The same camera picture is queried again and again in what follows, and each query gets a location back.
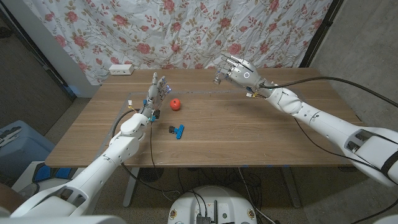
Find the robot arm segment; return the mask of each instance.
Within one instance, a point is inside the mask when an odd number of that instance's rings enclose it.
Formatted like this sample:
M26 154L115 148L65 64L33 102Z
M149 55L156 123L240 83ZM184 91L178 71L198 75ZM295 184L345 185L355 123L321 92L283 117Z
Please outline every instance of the robot arm segment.
M122 124L121 131L112 138L107 150L73 180L35 194L14 211L11 218L84 215L93 197L114 170L138 151L139 142L145 137L144 128L155 116L159 117L159 113L155 112L159 112L169 91L171 89L166 86L165 77L157 81L157 74L154 73L146 103L139 113Z
M398 133L384 128L367 128L353 125L331 114L314 108L286 88L277 86L258 75L255 67L240 58L225 54L222 59L229 64L219 70L225 78L249 87L276 109L304 122L316 132L338 146L346 157L356 159L372 167L350 160L354 166L376 181L394 186L398 183Z

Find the blue object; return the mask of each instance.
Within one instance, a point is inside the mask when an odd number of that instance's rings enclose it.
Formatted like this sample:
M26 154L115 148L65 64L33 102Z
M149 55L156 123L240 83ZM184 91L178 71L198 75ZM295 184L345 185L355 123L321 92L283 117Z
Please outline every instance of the blue object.
M180 139L181 138L181 135L182 135L182 132L184 131L184 125L180 125L180 128L175 128L174 129L174 131L176 131L176 133L177 133L177 139Z
M72 168L59 168L59 170L55 174L55 178L68 179L71 170Z
M154 115L152 115L149 119L150 122L154 122L156 120L156 117Z
M33 183L47 180L49 178L51 178L51 168L49 166L44 165L36 171L33 178Z
M19 178L32 161L44 161L55 145L23 121L16 121L0 129L0 134L20 126L19 136L0 148L0 172Z

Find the electrical outlet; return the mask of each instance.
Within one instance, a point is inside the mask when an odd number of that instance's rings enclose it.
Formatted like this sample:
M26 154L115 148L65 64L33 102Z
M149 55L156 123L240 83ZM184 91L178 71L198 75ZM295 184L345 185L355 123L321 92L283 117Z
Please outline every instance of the electrical outlet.
M132 65L112 65L109 71L112 75L131 75L134 67Z

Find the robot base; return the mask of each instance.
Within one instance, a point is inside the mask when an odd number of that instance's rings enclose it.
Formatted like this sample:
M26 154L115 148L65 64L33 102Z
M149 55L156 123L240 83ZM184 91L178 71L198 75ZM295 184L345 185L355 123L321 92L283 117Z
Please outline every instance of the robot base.
M237 192L222 186L207 185L193 189L195 194L187 192L177 199L169 213L168 224L199 224L199 223L257 223L255 211L248 200ZM198 217L199 206L201 217Z

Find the white curtain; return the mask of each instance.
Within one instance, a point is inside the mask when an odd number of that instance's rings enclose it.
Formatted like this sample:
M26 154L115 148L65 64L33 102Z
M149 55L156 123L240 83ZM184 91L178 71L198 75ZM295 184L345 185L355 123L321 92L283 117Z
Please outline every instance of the white curtain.
M92 85L111 64L214 68L220 52L297 67L332 0L24 0Z

